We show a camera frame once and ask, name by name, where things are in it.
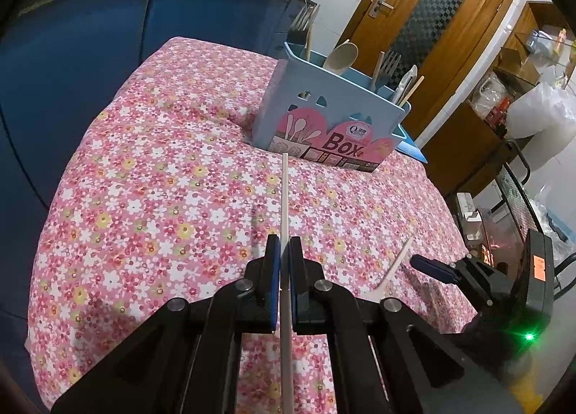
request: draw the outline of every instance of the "blue cabinet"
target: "blue cabinet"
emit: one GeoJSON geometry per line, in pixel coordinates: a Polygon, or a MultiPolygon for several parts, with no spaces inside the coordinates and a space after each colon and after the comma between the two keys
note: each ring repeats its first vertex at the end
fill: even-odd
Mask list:
{"type": "Polygon", "coordinates": [[[279,58],[303,1],[33,0],[0,45],[0,107],[45,204],[90,122],[168,39],[279,58]]]}
{"type": "Polygon", "coordinates": [[[31,401],[42,410],[30,354],[24,348],[27,336],[28,294],[38,238],[47,211],[11,149],[0,119],[0,360],[31,401]]]}
{"type": "Polygon", "coordinates": [[[33,0],[1,41],[0,107],[46,204],[88,125],[138,67],[147,1],[33,0]]]}
{"type": "Polygon", "coordinates": [[[280,25],[285,26],[284,21],[289,19],[287,10],[294,7],[300,10],[302,3],[298,0],[150,0],[142,56],[148,58],[175,36],[267,54],[273,32],[280,25]]]}

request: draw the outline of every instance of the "wooden door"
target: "wooden door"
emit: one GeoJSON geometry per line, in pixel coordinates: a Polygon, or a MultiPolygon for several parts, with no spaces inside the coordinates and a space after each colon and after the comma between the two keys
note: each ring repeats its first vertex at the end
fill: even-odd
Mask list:
{"type": "Polygon", "coordinates": [[[354,67],[371,75],[381,51],[397,51],[402,60],[389,84],[395,87],[413,64],[418,66],[425,79],[402,123],[416,138],[464,80],[512,0],[387,0],[393,9],[381,6],[375,18],[368,13],[371,1],[361,2],[363,15],[351,36],[359,48],[354,67]]]}

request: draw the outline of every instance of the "metal screw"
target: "metal screw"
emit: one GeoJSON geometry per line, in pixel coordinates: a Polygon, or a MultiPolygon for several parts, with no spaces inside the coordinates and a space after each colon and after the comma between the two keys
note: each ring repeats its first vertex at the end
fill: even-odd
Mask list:
{"type": "Polygon", "coordinates": [[[250,281],[250,279],[240,279],[239,281],[236,282],[236,288],[239,291],[249,291],[250,289],[252,289],[253,285],[254,283],[250,281]]]}
{"type": "Polygon", "coordinates": [[[168,310],[170,311],[180,311],[183,310],[184,307],[186,307],[186,300],[180,297],[168,301],[168,310]]]}
{"type": "Polygon", "coordinates": [[[398,299],[386,299],[384,301],[384,308],[388,311],[397,312],[402,308],[402,302],[398,299]]]}
{"type": "Polygon", "coordinates": [[[326,279],[318,279],[314,283],[314,288],[320,292],[327,292],[332,288],[332,283],[326,279]]]}

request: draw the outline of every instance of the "utensil holder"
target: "utensil holder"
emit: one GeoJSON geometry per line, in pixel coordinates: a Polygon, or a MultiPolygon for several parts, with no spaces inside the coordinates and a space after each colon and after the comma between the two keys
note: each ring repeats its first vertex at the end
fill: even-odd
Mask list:
{"type": "Polygon", "coordinates": [[[403,107],[392,104],[388,98],[393,90],[382,86],[373,93],[369,90],[371,78],[355,69],[335,75],[322,68],[326,57],[314,51],[310,61],[305,61],[300,57],[302,45],[286,42],[284,50],[286,59],[278,61],[256,115],[253,146],[328,165],[373,171],[406,140],[399,123],[411,106],[408,102],[403,107]],[[294,114],[292,123],[287,118],[290,113],[294,114]],[[306,129],[292,131],[295,117],[306,119],[306,129]],[[312,136],[316,130],[321,135],[308,140],[306,135],[312,136]],[[340,142],[337,152],[329,149],[335,140],[340,142]]]}

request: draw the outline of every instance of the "blue plastic box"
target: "blue plastic box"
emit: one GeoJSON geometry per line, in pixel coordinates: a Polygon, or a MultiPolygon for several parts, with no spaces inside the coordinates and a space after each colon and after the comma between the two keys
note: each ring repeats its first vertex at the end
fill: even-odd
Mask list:
{"type": "MultiPolygon", "coordinates": [[[[278,61],[266,88],[253,128],[252,145],[260,149],[278,150],[278,124],[290,110],[298,107],[313,108],[325,119],[330,131],[340,123],[356,120],[366,122],[372,130],[372,139],[388,138],[396,148],[406,141],[399,123],[410,111],[410,103],[402,108],[388,100],[393,91],[386,86],[375,94],[369,90],[371,78],[355,69],[342,76],[322,68],[325,56],[311,52],[310,61],[300,56],[303,46],[284,44],[286,59],[278,61]]],[[[291,155],[305,157],[304,152],[291,155]]],[[[348,166],[343,160],[339,165],[348,166]]],[[[373,168],[360,168],[372,171],[373,168]]]]}

